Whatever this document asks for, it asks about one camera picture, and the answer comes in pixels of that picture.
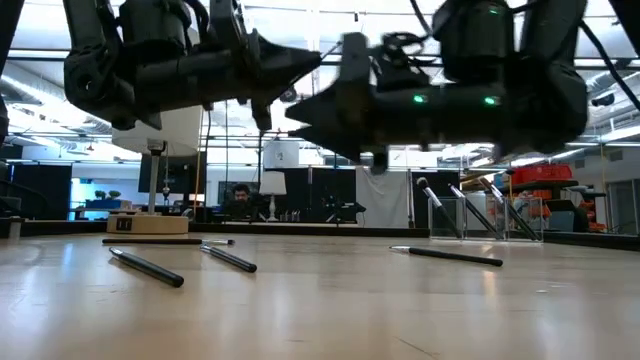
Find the dark shelf rack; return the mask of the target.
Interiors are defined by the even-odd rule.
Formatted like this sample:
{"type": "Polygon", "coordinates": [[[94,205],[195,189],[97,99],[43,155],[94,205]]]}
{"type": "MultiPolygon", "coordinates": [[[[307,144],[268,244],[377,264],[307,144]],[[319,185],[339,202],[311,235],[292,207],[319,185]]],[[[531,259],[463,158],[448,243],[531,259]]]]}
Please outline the dark shelf rack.
{"type": "Polygon", "coordinates": [[[575,180],[543,180],[516,185],[499,186],[504,195],[519,196],[527,192],[532,204],[527,210],[526,200],[515,206],[523,217],[542,218],[545,229],[558,232],[604,233],[607,227],[597,219],[596,200],[605,193],[579,185],[575,180]]]}

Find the person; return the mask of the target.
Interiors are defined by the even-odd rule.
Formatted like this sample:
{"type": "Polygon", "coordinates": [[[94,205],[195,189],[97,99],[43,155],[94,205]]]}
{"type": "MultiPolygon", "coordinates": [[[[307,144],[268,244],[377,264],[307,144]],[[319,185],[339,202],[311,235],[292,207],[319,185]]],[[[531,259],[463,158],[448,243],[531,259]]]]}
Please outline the person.
{"type": "Polygon", "coordinates": [[[249,187],[246,184],[235,185],[232,188],[232,197],[224,205],[227,217],[234,221],[250,220],[254,210],[249,187]]]}

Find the black brush with brown bristles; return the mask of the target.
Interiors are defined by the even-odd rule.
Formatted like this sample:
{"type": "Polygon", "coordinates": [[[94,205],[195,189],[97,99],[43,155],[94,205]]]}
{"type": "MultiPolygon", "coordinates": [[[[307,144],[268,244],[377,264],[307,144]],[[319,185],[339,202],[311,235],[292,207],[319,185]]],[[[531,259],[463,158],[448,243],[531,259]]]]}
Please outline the black brush with brown bristles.
{"type": "Polygon", "coordinates": [[[490,183],[485,178],[480,178],[478,180],[483,187],[490,191],[496,200],[498,200],[501,204],[503,204],[506,208],[506,213],[511,220],[514,220],[515,223],[519,226],[522,232],[533,241],[540,241],[541,238],[536,234],[536,232],[524,221],[524,219],[517,213],[515,208],[511,205],[510,201],[502,194],[502,192],[492,183],[490,183]]]}

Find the white hanging cloth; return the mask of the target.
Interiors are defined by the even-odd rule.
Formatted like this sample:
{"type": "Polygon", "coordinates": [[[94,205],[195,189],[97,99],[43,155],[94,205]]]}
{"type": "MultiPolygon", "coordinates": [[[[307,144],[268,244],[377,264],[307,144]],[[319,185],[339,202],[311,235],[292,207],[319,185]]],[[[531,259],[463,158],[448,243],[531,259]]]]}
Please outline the white hanging cloth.
{"type": "Polygon", "coordinates": [[[357,217],[364,228],[408,227],[407,172],[374,175],[369,168],[355,168],[356,201],[365,208],[357,217]]]}

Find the red storage bin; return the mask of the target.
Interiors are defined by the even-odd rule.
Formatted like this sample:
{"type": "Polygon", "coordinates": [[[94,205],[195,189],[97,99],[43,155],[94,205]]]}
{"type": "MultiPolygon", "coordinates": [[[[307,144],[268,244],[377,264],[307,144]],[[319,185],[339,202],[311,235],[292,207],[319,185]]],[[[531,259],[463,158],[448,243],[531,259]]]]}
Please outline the red storage bin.
{"type": "Polygon", "coordinates": [[[572,178],[572,170],[567,164],[531,164],[516,168],[512,175],[514,185],[538,181],[566,181],[572,178]]]}

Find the thin black makeup brush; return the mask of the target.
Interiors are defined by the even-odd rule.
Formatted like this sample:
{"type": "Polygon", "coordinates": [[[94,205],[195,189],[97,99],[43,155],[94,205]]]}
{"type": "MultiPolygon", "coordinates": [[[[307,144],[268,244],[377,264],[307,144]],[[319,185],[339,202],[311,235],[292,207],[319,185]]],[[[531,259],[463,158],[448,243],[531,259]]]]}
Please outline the thin black makeup brush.
{"type": "Polygon", "coordinates": [[[211,247],[205,244],[202,244],[200,246],[200,250],[219,259],[222,260],[228,264],[231,264],[245,272],[248,273],[255,273],[257,271],[257,265],[254,263],[251,263],[245,259],[242,259],[240,257],[237,257],[231,253],[228,253],[224,250],[221,250],[217,247],[211,247]]]}
{"type": "Polygon", "coordinates": [[[480,212],[480,210],[467,198],[467,196],[461,190],[459,190],[452,184],[449,184],[449,189],[456,197],[464,201],[465,207],[485,227],[487,231],[493,234],[496,240],[504,239],[504,237],[498,232],[497,228],[489,222],[489,220],[480,212]]]}
{"type": "Polygon", "coordinates": [[[174,288],[179,288],[184,284],[184,278],[174,272],[171,272],[155,263],[145,260],[141,257],[124,252],[120,249],[110,247],[109,252],[118,261],[143,272],[157,280],[162,281],[174,288]]]}
{"type": "Polygon", "coordinates": [[[143,245],[235,245],[236,241],[228,240],[201,240],[201,239],[103,239],[103,245],[114,244],[143,244],[143,245]]]}
{"type": "Polygon", "coordinates": [[[503,261],[501,259],[478,257],[478,256],[465,255],[465,254],[410,247],[410,246],[390,246],[389,249],[395,252],[407,253],[407,254],[416,255],[416,256],[472,262],[472,263],[490,265],[495,267],[501,267],[503,265],[503,261]]]}

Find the black background monitor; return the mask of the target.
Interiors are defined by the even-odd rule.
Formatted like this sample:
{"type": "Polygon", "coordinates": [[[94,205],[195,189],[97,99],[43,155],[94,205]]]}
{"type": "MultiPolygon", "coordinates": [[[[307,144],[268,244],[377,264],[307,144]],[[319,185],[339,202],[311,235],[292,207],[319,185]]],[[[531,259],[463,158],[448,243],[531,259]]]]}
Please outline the black background monitor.
{"type": "Polygon", "coordinates": [[[171,194],[206,193],[206,154],[162,156],[158,162],[156,192],[168,186],[171,194]]]}

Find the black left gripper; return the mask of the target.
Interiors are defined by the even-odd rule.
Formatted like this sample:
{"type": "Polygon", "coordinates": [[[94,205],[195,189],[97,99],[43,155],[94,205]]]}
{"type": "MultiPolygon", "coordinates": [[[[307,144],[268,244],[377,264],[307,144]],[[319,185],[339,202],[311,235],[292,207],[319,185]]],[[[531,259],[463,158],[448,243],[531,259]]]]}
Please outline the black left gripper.
{"type": "Polygon", "coordinates": [[[200,52],[137,68],[137,104],[183,108],[236,99],[251,100],[259,130],[272,128],[270,106],[320,65],[320,53],[269,42],[248,32],[238,0],[212,0],[212,34],[226,49],[200,52]],[[261,75],[252,88],[252,77],[261,75]]]}

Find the clear acrylic brush holder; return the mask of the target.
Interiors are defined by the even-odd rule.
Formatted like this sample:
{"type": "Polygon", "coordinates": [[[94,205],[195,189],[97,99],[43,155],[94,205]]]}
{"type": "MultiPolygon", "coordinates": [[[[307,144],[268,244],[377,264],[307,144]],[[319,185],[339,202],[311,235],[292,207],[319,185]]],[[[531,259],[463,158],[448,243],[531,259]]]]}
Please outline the clear acrylic brush holder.
{"type": "MultiPolygon", "coordinates": [[[[505,206],[498,200],[496,200],[494,196],[471,194],[468,195],[467,198],[480,210],[480,212],[489,220],[492,225],[497,228],[498,232],[504,237],[503,240],[497,241],[533,241],[522,232],[522,230],[514,220],[511,220],[508,217],[505,206]]],[[[458,230],[462,233],[462,237],[460,238],[461,240],[472,238],[496,240],[493,234],[487,231],[485,227],[465,207],[464,201],[462,199],[459,199],[455,196],[440,197],[439,199],[444,205],[453,222],[456,224],[458,230]]],[[[448,237],[458,239],[447,228],[444,220],[435,212],[435,206],[430,199],[428,200],[427,204],[429,211],[428,227],[431,231],[432,237],[448,237]]],[[[540,230],[537,230],[534,226],[531,226],[525,219],[524,221],[541,238],[540,241],[534,242],[542,242],[544,239],[543,233],[540,230]]]]}

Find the small white table lamp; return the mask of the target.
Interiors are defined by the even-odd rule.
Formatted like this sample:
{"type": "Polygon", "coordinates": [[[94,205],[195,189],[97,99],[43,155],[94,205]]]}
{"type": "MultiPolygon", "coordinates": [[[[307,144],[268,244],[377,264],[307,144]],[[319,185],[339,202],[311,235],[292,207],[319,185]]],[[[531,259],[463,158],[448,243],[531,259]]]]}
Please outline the small white table lamp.
{"type": "Polygon", "coordinates": [[[287,194],[285,174],[280,171],[265,171],[261,177],[259,193],[269,198],[267,222],[277,222],[275,199],[287,194]]]}

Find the black background robot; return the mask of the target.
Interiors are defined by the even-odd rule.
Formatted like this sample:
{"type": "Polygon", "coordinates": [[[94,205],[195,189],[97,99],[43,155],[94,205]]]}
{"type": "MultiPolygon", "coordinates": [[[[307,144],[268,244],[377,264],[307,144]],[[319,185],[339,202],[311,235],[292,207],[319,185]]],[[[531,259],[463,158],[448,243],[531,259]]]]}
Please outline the black background robot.
{"type": "Polygon", "coordinates": [[[326,190],[320,197],[323,220],[332,224],[356,224],[366,208],[338,190],[326,190]]]}

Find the black aluminium table frame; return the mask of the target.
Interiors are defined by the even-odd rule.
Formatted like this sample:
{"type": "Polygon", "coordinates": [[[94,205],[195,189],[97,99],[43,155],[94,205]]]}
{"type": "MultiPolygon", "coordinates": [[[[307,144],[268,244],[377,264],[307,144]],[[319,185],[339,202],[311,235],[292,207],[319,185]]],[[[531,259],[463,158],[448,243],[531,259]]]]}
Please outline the black aluminium table frame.
{"type": "MultiPolygon", "coordinates": [[[[80,233],[102,233],[107,230],[105,221],[26,221],[21,226],[22,236],[45,236],[80,233]]],[[[346,225],[322,224],[275,224],[266,223],[232,225],[215,223],[190,223],[189,230],[196,233],[238,233],[296,236],[338,236],[338,237],[389,237],[427,238],[452,237],[449,230],[428,228],[362,228],[346,225]]],[[[616,249],[640,252],[640,235],[544,231],[541,233],[547,243],[616,249]]]]}

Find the black round-head makeup brush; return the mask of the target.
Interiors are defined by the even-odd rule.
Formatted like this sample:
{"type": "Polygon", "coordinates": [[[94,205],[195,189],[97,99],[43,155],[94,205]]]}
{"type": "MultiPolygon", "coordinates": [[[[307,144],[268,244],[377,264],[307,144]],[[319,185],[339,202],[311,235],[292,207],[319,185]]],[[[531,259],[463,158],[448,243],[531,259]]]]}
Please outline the black round-head makeup brush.
{"type": "Polygon", "coordinates": [[[435,206],[435,212],[444,220],[444,222],[447,225],[447,228],[454,234],[456,238],[460,239],[462,237],[462,233],[458,230],[456,224],[453,222],[453,220],[449,216],[447,210],[445,209],[440,199],[436,196],[434,191],[430,188],[427,179],[425,177],[419,177],[416,180],[416,185],[432,201],[433,205],[435,206]]]}

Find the white shade wooden base lamp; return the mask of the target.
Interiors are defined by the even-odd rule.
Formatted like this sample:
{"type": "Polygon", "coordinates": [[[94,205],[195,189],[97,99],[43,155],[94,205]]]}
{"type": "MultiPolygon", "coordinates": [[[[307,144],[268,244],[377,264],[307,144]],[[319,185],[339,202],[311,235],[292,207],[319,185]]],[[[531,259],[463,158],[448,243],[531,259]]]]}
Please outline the white shade wooden base lamp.
{"type": "Polygon", "coordinates": [[[160,159],[186,157],[198,153],[202,127],[201,106],[170,110],[159,114],[162,128],[156,130],[139,121],[131,130],[113,130],[112,143],[123,149],[151,157],[147,211],[135,214],[112,213],[107,232],[123,235],[186,235],[185,216],[162,216],[155,212],[160,159]]]}

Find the white sign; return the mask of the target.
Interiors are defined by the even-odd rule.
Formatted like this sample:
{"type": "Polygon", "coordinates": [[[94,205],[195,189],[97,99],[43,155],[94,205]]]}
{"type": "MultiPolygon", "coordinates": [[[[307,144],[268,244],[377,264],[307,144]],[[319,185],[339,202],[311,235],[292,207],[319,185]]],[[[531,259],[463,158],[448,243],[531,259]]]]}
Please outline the white sign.
{"type": "Polygon", "coordinates": [[[273,140],[263,147],[264,168],[294,168],[299,166],[299,143],[273,140]]]}

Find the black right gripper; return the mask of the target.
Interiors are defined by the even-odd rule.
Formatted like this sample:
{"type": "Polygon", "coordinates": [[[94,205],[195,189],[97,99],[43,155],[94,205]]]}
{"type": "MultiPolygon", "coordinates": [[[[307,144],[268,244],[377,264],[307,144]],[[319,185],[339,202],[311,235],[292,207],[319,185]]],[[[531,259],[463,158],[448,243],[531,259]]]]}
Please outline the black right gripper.
{"type": "MultiPolygon", "coordinates": [[[[285,111],[303,123],[357,123],[370,98],[368,39],[360,32],[342,37],[342,57],[334,82],[320,93],[285,111]]],[[[372,99],[374,138],[389,145],[496,143],[505,123],[505,87],[498,84],[446,84],[409,90],[378,92],[372,99]]],[[[385,173],[389,149],[352,132],[306,126],[289,132],[363,165],[361,154],[371,153],[372,173],[385,173]]]]}

